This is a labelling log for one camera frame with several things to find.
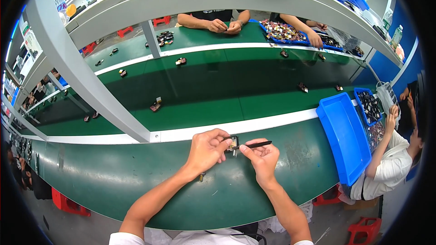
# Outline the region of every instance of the red plastic stool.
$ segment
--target red plastic stool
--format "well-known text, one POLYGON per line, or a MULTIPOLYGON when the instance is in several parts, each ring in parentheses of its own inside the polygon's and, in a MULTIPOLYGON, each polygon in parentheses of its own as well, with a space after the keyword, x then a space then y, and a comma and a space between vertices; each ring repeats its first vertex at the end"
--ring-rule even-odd
POLYGON ((337 203, 341 202, 341 200, 339 199, 339 195, 341 195, 341 193, 339 192, 338 188, 339 188, 339 185, 336 184, 336 186, 334 186, 335 197, 333 199, 325 200, 323 195, 319 195, 317 197, 317 201, 313 202, 313 206, 325 205, 325 204, 337 204, 337 203))
POLYGON ((62 211, 87 217, 91 216, 88 209, 68 199, 54 188, 52 188, 52 197, 53 203, 62 211))
POLYGON ((130 27, 127 27, 125 29, 120 29, 120 30, 117 31, 117 34, 118 34, 119 37, 123 38, 124 37, 124 33, 128 32, 128 31, 131 31, 131 32, 134 31, 133 27, 130 26, 130 27))
POLYGON ((85 46, 84 48, 82 48, 83 54, 86 55, 86 53, 91 53, 94 50, 95 46, 97 46, 95 42, 92 42, 89 45, 85 46))
POLYGON ((347 245, 359 244, 367 245, 371 243, 379 234, 381 223, 381 218, 364 218, 360 217, 361 220, 357 224, 352 224, 348 227, 348 231, 352 233, 350 241, 347 245), (373 224, 368 225, 369 221, 374 221, 373 224), (366 240, 362 243, 354 243, 354 239, 360 240, 366 237, 366 240))
POLYGON ((171 16, 164 16, 162 18, 153 19, 153 26, 157 26, 159 23, 165 22, 165 24, 169 24, 171 20, 171 16))

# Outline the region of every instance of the worker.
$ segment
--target worker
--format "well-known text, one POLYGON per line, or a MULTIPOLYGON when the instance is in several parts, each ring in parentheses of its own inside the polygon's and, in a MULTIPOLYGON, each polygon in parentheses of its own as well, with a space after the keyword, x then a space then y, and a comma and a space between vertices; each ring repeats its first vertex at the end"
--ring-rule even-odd
MULTIPOLYGON (((186 164, 172 177, 134 202, 124 217, 119 232, 111 234, 109 245, 145 244, 145 224, 184 185, 197 180, 202 172, 210 169, 216 163, 225 161, 224 151, 232 143, 232 140, 223 141, 223 138, 229 136, 228 133, 220 129, 195 134, 192 138, 191 150, 186 164)), ((246 144, 264 141, 267 139, 254 139, 246 144)), ((291 236, 291 244, 313 245, 306 216, 275 179, 274 170, 279 159, 279 150, 272 144, 253 150, 241 145, 239 150, 251 160, 256 172, 256 181, 270 199, 278 220, 291 236)), ((170 243, 170 245, 181 244, 257 245, 258 242, 249 236, 241 235, 241 232, 234 229, 220 229, 216 231, 216 234, 206 231, 183 231, 170 243)))
POLYGON ((372 200, 394 190, 409 173, 422 151, 423 142, 415 127, 410 144, 394 130, 398 107, 389 108, 385 120, 384 136, 372 155, 371 162, 362 175, 351 186, 342 184, 344 194, 352 200, 372 200))
POLYGON ((233 10, 205 10, 188 14, 178 14, 177 23, 190 29, 208 29, 211 32, 238 34, 250 20, 249 10, 237 10, 239 16, 236 21, 229 22, 233 16, 233 10))
POLYGON ((275 12, 271 13, 270 20, 272 22, 291 25, 297 30, 307 34, 307 38, 309 39, 311 46, 319 49, 323 48, 323 41, 321 40, 321 37, 311 28, 318 27, 320 30, 325 31, 327 30, 326 24, 322 24, 312 20, 307 20, 293 15, 288 15, 283 13, 278 14, 275 12))
POLYGON ((407 84, 406 89, 400 94, 400 110, 401 119, 398 121, 397 132, 407 138, 414 127, 417 126, 416 112, 415 112, 415 97, 418 81, 414 81, 407 84))

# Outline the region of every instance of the wristwatch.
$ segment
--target wristwatch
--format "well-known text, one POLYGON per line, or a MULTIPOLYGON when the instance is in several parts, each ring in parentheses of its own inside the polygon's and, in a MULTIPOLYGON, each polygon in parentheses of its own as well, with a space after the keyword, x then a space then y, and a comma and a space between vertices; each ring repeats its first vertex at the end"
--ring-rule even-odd
POLYGON ((244 22, 242 20, 238 20, 239 22, 241 22, 241 29, 244 27, 244 22))

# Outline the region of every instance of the tweezers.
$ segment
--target tweezers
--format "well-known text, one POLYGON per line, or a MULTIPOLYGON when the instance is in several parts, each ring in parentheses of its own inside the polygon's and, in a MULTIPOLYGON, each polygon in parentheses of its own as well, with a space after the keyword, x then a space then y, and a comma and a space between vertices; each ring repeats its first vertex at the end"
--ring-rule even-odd
MULTIPOLYGON (((272 143, 272 141, 265 141, 265 142, 255 143, 255 144, 246 145, 246 146, 250 149, 254 149, 255 147, 261 147, 261 146, 269 145, 271 143, 272 143)), ((230 148, 230 150, 239 150, 239 146, 232 147, 232 148, 230 148)))

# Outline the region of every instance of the white t-shirt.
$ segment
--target white t-shirt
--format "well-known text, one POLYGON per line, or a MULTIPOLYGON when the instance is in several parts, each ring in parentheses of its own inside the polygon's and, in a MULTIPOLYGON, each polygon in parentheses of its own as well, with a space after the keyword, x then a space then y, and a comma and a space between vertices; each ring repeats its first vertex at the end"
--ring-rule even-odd
MULTIPOLYGON (((231 228, 213 230, 216 234, 210 234, 205 231, 183 231, 179 233, 168 245, 258 245, 255 239, 241 234, 231 228)), ((113 233, 110 235, 109 245, 145 245, 140 237, 130 233, 113 233)), ((313 242, 304 240, 295 243, 295 245, 313 245, 313 242)))
MULTIPOLYGON (((394 130, 386 151, 377 167, 374 179, 366 178, 363 187, 363 198, 372 200, 386 192, 394 190, 407 176, 412 165, 412 158, 406 149, 409 143, 394 130)), ((352 186, 351 199, 360 200, 365 172, 352 186)))

